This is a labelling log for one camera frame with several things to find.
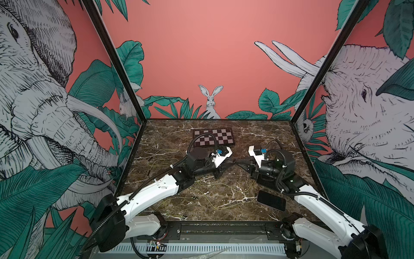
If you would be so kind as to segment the black smartphone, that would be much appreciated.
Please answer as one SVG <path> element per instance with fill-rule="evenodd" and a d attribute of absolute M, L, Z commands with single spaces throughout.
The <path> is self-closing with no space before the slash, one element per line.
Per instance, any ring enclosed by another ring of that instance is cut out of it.
<path fill-rule="evenodd" d="M 234 161 L 234 164 L 240 167 L 241 169 L 248 171 L 251 165 L 251 160 L 238 159 Z"/>

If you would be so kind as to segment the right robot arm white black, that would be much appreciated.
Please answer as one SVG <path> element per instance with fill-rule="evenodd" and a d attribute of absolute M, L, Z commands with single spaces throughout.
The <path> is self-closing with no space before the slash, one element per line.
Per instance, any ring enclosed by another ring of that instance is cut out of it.
<path fill-rule="evenodd" d="M 323 228 L 300 215 L 290 216 L 282 227 L 285 239 L 303 238 L 337 259 L 388 258 L 382 231 L 352 218 L 297 175 L 290 152 L 255 146 L 250 146 L 248 152 L 253 162 L 247 171 L 255 180 L 271 178 L 276 191 L 306 207 L 326 225 Z"/>

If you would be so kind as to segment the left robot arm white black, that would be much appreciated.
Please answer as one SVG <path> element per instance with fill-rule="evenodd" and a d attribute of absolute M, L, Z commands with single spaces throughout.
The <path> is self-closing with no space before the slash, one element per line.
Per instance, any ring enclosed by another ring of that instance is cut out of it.
<path fill-rule="evenodd" d="M 157 215 L 139 214 L 153 204 L 186 190 L 195 183 L 199 175 L 222 176 L 225 163 L 230 160 L 232 150 L 220 145 L 213 138 L 214 151 L 209 153 L 202 147 L 190 143 L 186 155 L 175 164 L 147 179 L 134 192 L 115 197 L 105 196 L 94 212 L 89 224 L 92 233 L 80 249 L 80 253 L 98 247 L 106 252 L 126 238 L 153 236 L 161 228 L 162 218 Z"/>

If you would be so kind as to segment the black front rail frame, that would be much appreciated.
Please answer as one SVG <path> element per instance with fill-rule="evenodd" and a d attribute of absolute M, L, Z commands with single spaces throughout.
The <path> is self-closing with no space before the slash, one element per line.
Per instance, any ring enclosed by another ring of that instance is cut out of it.
<path fill-rule="evenodd" d="M 279 221 L 166 221 L 153 235 L 145 235 L 142 230 L 136 234 L 129 231 L 126 239 L 137 237 L 139 240 L 179 240 L 185 235 L 247 235 L 264 236 L 269 241 L 284 240 Z"/>

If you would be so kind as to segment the left black corner post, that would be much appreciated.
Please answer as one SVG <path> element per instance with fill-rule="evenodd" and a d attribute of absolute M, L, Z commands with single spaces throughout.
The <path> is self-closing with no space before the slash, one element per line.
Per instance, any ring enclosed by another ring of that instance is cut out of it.
<path fill-rule="evenodd" d="M 132 89 L 132 86 L 130 84 L 130 80 L 127 76 L 127 73 L 125 71 L 125 68 L 120 60 L 120 57 L 116 51 L 116 48 L 113 45 L 113 42 L 110 38 L 110 35 L 104 25 L 104 22 L 102 21 L 102 18 L 100 16 L 99 10 L 97 9 L 97 5 L 95 1 L 89 1 L 89 0 L 82 0 L 82 4 L 85 7 L 94 27 L 97 31 L 97 34 L 99 35 L 105 50 L 107 54 L 110 57 L 111 63 L 113 64 L 116 73 L 118 74 L 120 81 L 122 82 L 123 87 L 125 88 L 130 101 L 132 102 L 134 106 L 134 110 L 138 114 L 139 120 L 145 124 L 147 122 L 147 119 L 142 111 L 142 108 L 140 104 L 137 101 L 136 94 Z"/>

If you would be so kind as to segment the black corner post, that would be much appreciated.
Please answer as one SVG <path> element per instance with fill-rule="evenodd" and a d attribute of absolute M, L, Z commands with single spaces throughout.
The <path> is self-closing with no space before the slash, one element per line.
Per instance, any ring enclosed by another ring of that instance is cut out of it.
<path fill-rule="evenodd" d="M 85 7 L 94 27 L 97 31 L 97 34 L 99 35 L 105 50 L 107 54 L 110 57 L 111 63 L 113 64 L 116 73 L 118 74 L 120 81 L 122 82 L 123 87 L 125 88 L 130 101 L 132 102 L 134 106 L 134 110 L 138 114 L 139 120 L 145 124 L 147 122 L 147 119 L 142 111 L 142 108 L 140 104 L 137 101 L 136 94 L 132 89 L 132 86 L 130 84 L 130 80 L 127 76 L 127 73 L 125 71 L 125 68 L 120 60 L 120 57 L 116 51 L 116 48 L 113 45 L 113 42 L 110 38 L 110 35 L 104 25 L 104 22 L 102 21 L 102 18 L 100 16 L 99 10 L 97 9 L 97 5 L 95 1 L 89 1 L 89 0 L 82 0 L 82 4 Z"/>
<path fill-rule="evenodd" d="M 361 17 L 362 13 L 366 9 L 369 4 L 369 0 L 359 0 L 355 1 L 342 29 L 340 30 L 334 44 L 332 45 L 329 53 L 326 56 L 325 61 L 323 62 L 321 68 L 319 69 L 317 75 L 313 79 L 309 89 L 307 90 L 304 99 L 300 103 L 297 111 L 295 112 L 294 116 L 290 120 L 290 124 L 295 124 L 304 109 L 306 108 L 307 104 L 309 103 L 310 99 L 315 94 L 316 90 L 320 86 L 324 76 L 328 72 L 329 68 L 331 67 L 332 63 L 336 59 L 338 53 L 340 52 L 341 48 L 345 44 L 346 40 L 348 39 L 349 35 L 351 34 L 353 28 L 358 23 L 359 18 Z"/>

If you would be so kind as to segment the right black corner post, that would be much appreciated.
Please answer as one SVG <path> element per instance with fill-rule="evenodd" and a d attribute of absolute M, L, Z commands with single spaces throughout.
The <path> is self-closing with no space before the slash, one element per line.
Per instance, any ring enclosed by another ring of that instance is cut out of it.
<path fill-rule="evenodd" d="M 295 112 L 294 116 L 290 120 L 290 124 L 295 124 L 304 109 L 306 108 L 307 104 L 309 103 L 310 99 L 315 94 L 316 90 L 320 86 L 324 76 L 328 72 L 329 68 L 331 67 L 332 63 L 336 59 L 338 53 L 340 52 L 341 48 L 345 44 L 346 40 L 348 39 L 349 35 L 351 34 L 353 28 L 358 23 L 359 18 L 361 17 L 362 13 L 366 9 L 369 4 L 369 0 L 359 0 L 355 1 L 342 29 L 340 30 L 334 44 L 332 45 L 329 53 L 326 56 L 325 61 L 323 62 L 321 68 L 319 69 L 317 75 L 313 79 L 309 89 L 307 90 L 304 99 L 300 103 L 297 111 Z"/>

